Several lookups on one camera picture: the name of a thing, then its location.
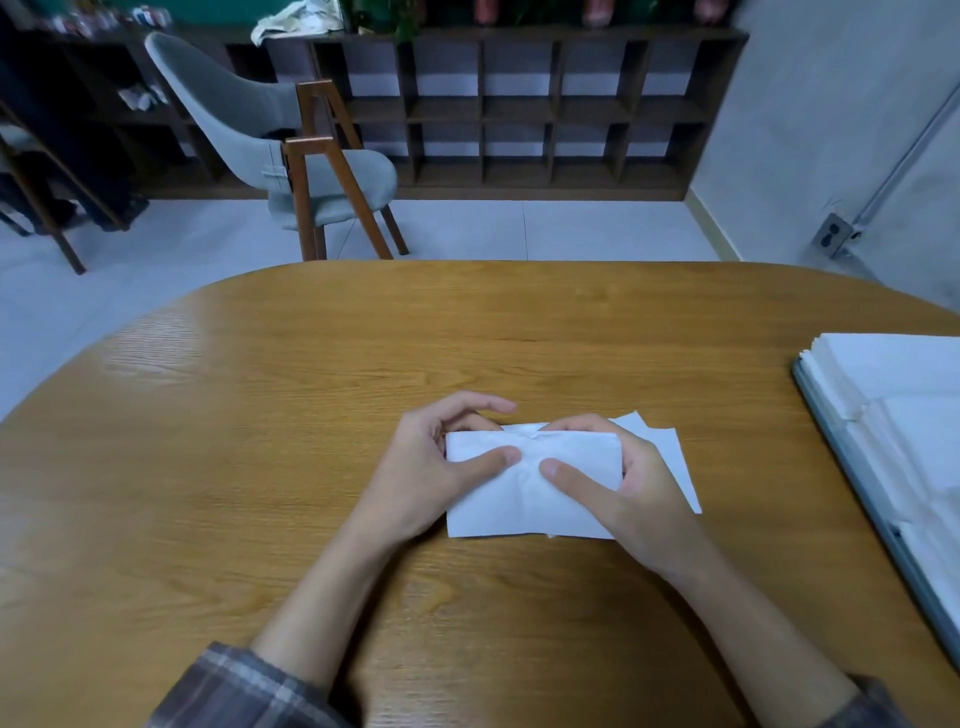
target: baseboard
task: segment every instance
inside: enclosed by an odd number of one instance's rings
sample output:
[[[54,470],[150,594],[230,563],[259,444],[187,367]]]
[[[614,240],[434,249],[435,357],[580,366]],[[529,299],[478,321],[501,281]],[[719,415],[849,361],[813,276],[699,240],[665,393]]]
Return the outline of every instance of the baseboard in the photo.
[[[717,257],[726,262],[741,262],[743,258],[740,257],[740,253],[736,251],[736,248],[730,240],[727,239],[727,235],[720,230],[720,226],[717,225],[716,220],[713,219],[713,215],[704,207],[704,204],[700,202],[700,198],[697,197],[692,189],[687,190],[684,202],[686,203],[686,208],[690,210],[690,214],[693,215],[693,219],[696,220],[697,225],[700,226],[700,230],[704,232],[704,237],[707,239],[707,242],[717,253]]]

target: shirt cuff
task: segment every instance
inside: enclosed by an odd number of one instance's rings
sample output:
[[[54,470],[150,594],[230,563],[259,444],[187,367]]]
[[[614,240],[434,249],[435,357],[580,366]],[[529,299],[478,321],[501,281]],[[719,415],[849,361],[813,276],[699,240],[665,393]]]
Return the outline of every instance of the shirt cuff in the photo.
[[[144,728],[349,728],[323,693],[248,649],[213,643]]]
[[[820,728],[911,728],[882,682],[863,675],[850,679],[860,692]]]

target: oval table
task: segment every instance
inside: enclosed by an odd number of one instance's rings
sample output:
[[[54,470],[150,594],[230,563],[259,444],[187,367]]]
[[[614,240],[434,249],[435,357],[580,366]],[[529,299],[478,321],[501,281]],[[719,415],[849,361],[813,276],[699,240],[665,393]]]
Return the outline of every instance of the oval table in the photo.
[[[517,422],[675,426],[732,560],[918,726],[956,725],[960,678],[791,379],[824,331],[960,318],[739,263],[326,262],[197,291],[0,425],[4,724],[139,724],[208,642],[249,642],[400,412],[470,388]],[[386,580],[334,700],[372,726],[744,723],[699,623],[616,544],[442,526]]]

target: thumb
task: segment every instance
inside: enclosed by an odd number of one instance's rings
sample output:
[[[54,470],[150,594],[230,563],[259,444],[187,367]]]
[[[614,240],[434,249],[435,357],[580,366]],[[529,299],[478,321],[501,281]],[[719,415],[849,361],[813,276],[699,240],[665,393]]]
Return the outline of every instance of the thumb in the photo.
[[[512,445],[495,448],[460,463],[452,463],[464,493],[472,491],[507,468],[520,462],[520,451]]]
[[[540,473],[558,491],[572,497],[605,526],[613,522],[619,506],[619,496],[615,491],[604,488],[572,465],[552,457],[540,462]]]

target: tile floor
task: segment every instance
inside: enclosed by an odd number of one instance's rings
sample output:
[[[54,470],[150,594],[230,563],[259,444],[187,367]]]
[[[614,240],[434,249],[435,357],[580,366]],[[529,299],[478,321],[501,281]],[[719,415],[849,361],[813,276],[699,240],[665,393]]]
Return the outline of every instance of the tile floor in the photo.
[[[414,259],[717,259],[682,203],[397,200],[391,209]],[[84,276],[49,238],[0,225],[0,420],[137,316],[216,280],[300,260],[297,235],[274,226],[260,201],[154,202],[128,232],[86,224],[68,236]],[[375,257],[353,221],[329,226],[326,244],[330,258]]]

